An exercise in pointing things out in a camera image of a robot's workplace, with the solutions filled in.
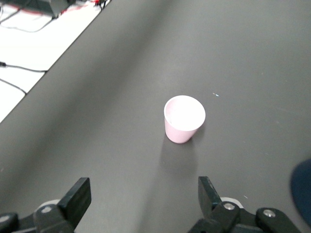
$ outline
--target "blue object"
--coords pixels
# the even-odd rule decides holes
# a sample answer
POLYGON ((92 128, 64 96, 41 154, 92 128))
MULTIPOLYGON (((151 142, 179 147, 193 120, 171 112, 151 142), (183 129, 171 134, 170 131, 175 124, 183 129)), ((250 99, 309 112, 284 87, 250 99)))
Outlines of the blue object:
POLYGON ((291 189, 294 203, 311 226, 311 159, 300 163, 292 173, 291 189))

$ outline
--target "screw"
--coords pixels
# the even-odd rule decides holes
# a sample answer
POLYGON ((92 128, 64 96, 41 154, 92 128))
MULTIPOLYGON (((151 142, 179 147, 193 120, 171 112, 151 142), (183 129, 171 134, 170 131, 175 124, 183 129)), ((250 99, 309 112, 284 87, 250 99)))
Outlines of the screw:
POLYGON ((226 208, 227 210, 234 210, 235 206, 231 203, 226 203, 224 204, 224 208, 226 208))
POLYGON ((46 213, 48 213, 48 212, 51 211, 51 210, 52 210, 52 208, 49 207, 49 206, 47 206, 47 207, 45 207, 43 210, 41 210, 41 213, 46 214, 46 213))
POLYGON ((276 216, 276 214, 272 210, 268 210, 268 209, 264 210, 263 214, 268 216, 268 217, 275 217, 276 216))
POLYGON ((1 222, 5 222, 5 221, 8 220, 9 218, 10 218, 10 217, 9 217, 8 215, 0 217, 0 223, 1 223, 1 222))

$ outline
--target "paper cup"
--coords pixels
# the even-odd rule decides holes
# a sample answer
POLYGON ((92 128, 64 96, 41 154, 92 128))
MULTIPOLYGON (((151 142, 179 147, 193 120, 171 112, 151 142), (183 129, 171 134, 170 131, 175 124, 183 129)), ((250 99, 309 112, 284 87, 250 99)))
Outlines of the paper cup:
POLYGON ((175 143, 187 142, 205 121, 203 105, 190 96, 175 96, 164 107, 165 133, 175 143))

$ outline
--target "cup rim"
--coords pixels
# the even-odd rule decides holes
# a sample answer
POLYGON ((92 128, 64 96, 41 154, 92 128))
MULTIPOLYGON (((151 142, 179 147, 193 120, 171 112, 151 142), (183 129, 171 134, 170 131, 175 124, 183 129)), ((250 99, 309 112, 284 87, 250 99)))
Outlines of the cup rim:
POLYGON ((175 129, 181 130, 181 131, 185 131, 185 132, 189 132, 189 131, 197 130, 198 128, 200 128, 200 127, 203 125, 203 123, 204 123, 204 121, 205 121, 205 118, 206 118, 206 112, 205 112, 204 106, 200 103, 200 101, 198 101, 198 100, 195 99, 194 97, 186 96, 186 95, 179 95, 179 96, 174 96, 174 97, 170 98, 170 99, 166 102, 166 104, 165 104, 165 106, 164 106, 164 118, 165 118, 165 120, 167 121, 167 123, 168 123, 169 125, 171 125, 172 127, 174 127, 175 129), (185 130, 185 129, 176 127, 175 125, 171 124, 171 123, 168 121, 168 117, 167 117, 167 114, 166 114, 166 108, 167 108, 167 106, 169 105, 170 102, 172 102, 174 99, 178 99, 178 98, 192 99, 192 100, 194 100, 195 102, 197 102, 197 103, 199 104, 199 106, 202 108, 203 113, 204 113, 204 117, 202 118, 202 119, 203 119, 202 122, 201 122, 197 127, 193 128, 193 129, 190 129, 190 130, 185 130))

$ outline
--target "white floor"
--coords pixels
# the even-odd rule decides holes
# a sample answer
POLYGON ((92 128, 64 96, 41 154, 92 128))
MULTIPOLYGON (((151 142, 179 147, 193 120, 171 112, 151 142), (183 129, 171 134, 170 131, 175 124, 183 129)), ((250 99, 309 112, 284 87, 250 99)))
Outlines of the white floor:
MULTIPOLYGON (((16 10, 12 6, 4 6, 0 20, 16 10)), ((42 30, 30 33, 42 28, 51 17, 21 11, 0 25, 0 62, 34 70, 49 70, 100 12, 100 8, 94 6, 94 1, 77 2, 42 30)), ((44 72, 0 67, 0 122, 43 75, 44 72)))

